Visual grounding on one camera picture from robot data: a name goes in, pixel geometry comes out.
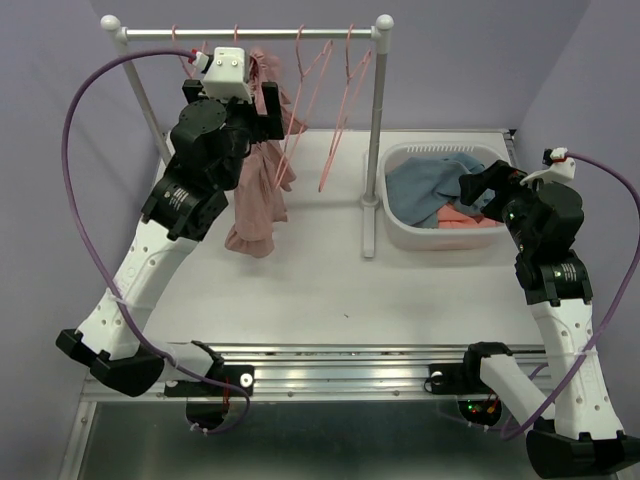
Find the white table surface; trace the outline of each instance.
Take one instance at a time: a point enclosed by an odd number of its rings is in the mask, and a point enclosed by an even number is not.
[[[233,205],[180,267],[145,329],[154,339],[239,344],[541,345],[513,268],[506,233],[495,247],[406,252],[377,212],[376,257],[361,256],[363,154],[368,132],[345,132],[323,193],[318,182],[332,132],[307,132],[285,193],[288,223],[275,225],[264,259],[230,252]],[[383,132],[393,144],[455,141],[448,132]],[[507,158],[500,133],[480,135]]]

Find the white rod end cap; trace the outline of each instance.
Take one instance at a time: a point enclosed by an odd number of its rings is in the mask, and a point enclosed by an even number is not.
[[[380,15],[376,20],[376,28],[378,30],[391,30],[393,28],[393,17],[391,15]]]
[[[115,32],[120,29],[121,24],[115,15],[105,15],[100,19],[100,26],[107,32]]]

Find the pink garment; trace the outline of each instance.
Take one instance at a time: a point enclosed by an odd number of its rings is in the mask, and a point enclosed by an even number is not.
[[[280,59],[266,50],[251,50],[249,85],[255,93],[258,113],[266,113],[264,97],[260,85],[276,82],[280,78]],[[284,105],[291,104],[287,94],[280,89],[280,103],[285,125],[291,121],[291,112]],[[304,132],[307,126],[294,119],[292,133]],[[291,191],[291,182],[296,179],[290,166],[284,173],[280,188],[274,189],[276,170],[282,156],[282,148],[277,141],[268,141],[251,147],[251,153],[244,159],[240,182],[233,192],[236,223],[227,235],[225,247],[234,252],[245,253],[255,258],[266,257],[275,245],[273,243],[273,222],[287,221],[287,208],[282,190]]]
[[[486,228],[497,227],[498,222],[484,218],[483,215],[468,217],[447,203],[438,210],[438,228]]]

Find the pink clothes hanger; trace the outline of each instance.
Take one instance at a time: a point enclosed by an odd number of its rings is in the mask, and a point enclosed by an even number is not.
[[[367,69],[369,68],[369,64],[371,63],[371,50],[367,51],[362,57],[362,60],[358,63],[356,68],[351,72],[349,65],[349,42],[351,40],[351,31],[353,30],[354,24],[349,26],[349,31],[347,33],[347,41],[346,41],[346,72],[347,72],[347,85],[344,89],[344,95],[342,96],[342,104],[340,105],[340,113],[338,114],[338,121],[336,122],[336,129],[333,131],[333,138],[331,139],[331,146],[329,147],[329,156],[324,165],[324,170],[322,172],[322,177],[320,179],[320,184],[318,185],[318,192],[322,192],[325,183],[327,182],[327,177],[329,176],[329,171],[331,170],[331,166],[333,165],[333,160],[336,156],[336,152],[338,151],[338,145],[340,144],[340,140],[342,139],[342,133],[344,132],[345,126],[347,124],[347,119],[349,118],[349,114],[353,110],[353,107],[356,103],[358,95],[360,94],[360,89],[362,87],[362,83],[364,77],[367,73]],[[353,92],[351,100],[347,105],[347,98],[349,96],[349,88],[351,86],[351,80],[354,79],[356,74],[360,71],[360,78],[358,79],[358,83],[356,85],[356,89]]]
[[[176,40],[176,28],[178,28],[178,26],[175,24],[171,26],[171,42],[173,43],[173,46],[177,48],[178,41]],[[200,51],[202,53],[207,53],[207,47],[208,47],[208,43],[202,42],[202,47],[200,47]],[[182,70],[184,71],[184,73],[187,74],[187,77],[193,78],[193,76],[196,74],[196,71],[197,71],[196,67],[193,67],[191,70],[189,70],[189,67],[187,67],[187,62],[185,61],[185,59],[183,57],[178,57],[178,58],[180,59],[180,65],[182,65]]]
[[[322,49],[322,52],[318,54],[318,56],[311,62],[311,65],[306,70],[302,67],[302,59],[300,58],[300,36],[302,35],[302,30],[304,29],[304,25],[301,25],[298,29],[298,35],[296,36],[296,59],[298,61],[298,72],[300,73],[300,83],[298,85],[298,91],[296,92],[296,99],[293,102],[293,111],[291,112],[291,120],[289,121],[289,126],[287,128],[287,135],[284,140],[284,148],[282,156],[280,157],[280,162],[278,163],[278,169],[276,171],[275,185],[274,188],[280,187],[280,183],[284,178],[285,172],[289,163],[291,163],[291,159],[293,158],[293,154],[295,152],[296,147],[298,146],[298,141],[300,140],[301,134],[296,136],[296,140],[291,147],[291,151],[288,152],[287,157],[287,146],[289,144],[289,138],[291,136],[291,130],[293,128],[294,119],[296,118],[296,112],[298,110],[298,103],[300,101],[300,94],[302,92],[302,85],[304,83],[304,79],[308,76],[314,67],[318,64],[322,57],[325,57],[324,63],[322,65],[322,69],[320,70],[320,77],[318,78],[318,82],[316,84],[315,89],[313,90],[313,94],[311,95],[311,101],[309,102],[309,106],[307,107],[307,111],[305,112],[304,118],[301,120],[303,124],[307,123],[309,116],[311,115],[311,111],[316,102],[316,97],[318,96],[318,91],[320,90],[320,84],[322,83],[322,79],[327,70],[327,65],[329,64],[329,59],[331,58],[331,53],[333,52],[333,40],[329,40]]]

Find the pink dress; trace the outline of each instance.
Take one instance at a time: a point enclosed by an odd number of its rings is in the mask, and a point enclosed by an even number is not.
[[[250,57],[249,84],[255,92],[258,113],[264,114],[266,108],[260,85],[279,80],[280,59],[261,48],[252,49]],[[282,89],[280,103],[286,129],[291,121],[291,112],[284,105],[290,105],[291,100]],[[300,134],[306,129],[306,125],[295,119],[291,133]],[[275,248],[273,223],[287,221],[282,190],[291,191],[291,182],[296,179],[291,167],[287,167],[280,188],[273,188],[282,153],[279,142],[268,141],[253,145],[251,153],[244,159],[240,182],[233,192],[236,223],[227,235],[227,249],[261,258]]]

